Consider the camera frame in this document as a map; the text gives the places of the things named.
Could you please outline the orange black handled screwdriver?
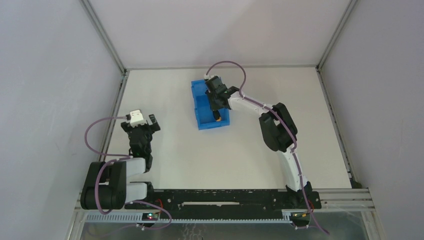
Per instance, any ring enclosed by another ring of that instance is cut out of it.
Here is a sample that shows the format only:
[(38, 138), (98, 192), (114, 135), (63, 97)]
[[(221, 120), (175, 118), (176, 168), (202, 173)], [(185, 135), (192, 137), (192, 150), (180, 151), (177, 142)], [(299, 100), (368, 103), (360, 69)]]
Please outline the orange black handled screwdriver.
[(216, 122), (220, 122), (222, 120), (222, 116), (218, 110), (214, 110), (212, 114)]

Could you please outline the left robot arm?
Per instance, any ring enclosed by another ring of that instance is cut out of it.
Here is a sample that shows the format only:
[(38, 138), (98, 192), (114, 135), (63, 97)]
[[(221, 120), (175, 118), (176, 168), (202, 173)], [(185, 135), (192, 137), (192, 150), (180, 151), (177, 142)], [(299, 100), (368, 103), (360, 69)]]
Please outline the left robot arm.
[(127, 154), (112, 154), (109, 161), (90, 164), (80, 195), (84, 210), (98, 210), (108, 214), (126, 203), (143, 200), (152, 189), (150, 182), (129, 182), (134, 175), (145, 174), (153, 164), (153, 134), (161, 127), (153, 114), (146, 119), (139, 110), (122, 116), (120, 125), (129, 139)]

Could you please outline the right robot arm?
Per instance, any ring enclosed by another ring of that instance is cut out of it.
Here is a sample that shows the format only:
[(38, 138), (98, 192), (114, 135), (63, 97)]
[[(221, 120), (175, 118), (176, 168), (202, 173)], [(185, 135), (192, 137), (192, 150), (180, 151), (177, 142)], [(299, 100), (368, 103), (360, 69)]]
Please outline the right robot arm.
[(265, 145), (280, 155), (287, 191), (298, 199), (305, 199), (312, 192), (312, 185), (304, 175), (297, 153), (298, 129), (287, 109), (278, 103), (267, 105), (232, 86), (228, 88), (217, 75), (205, 75), (205, 94), (216, 121), (222, 119), (219, 110), (243, 111), (258, 116)]

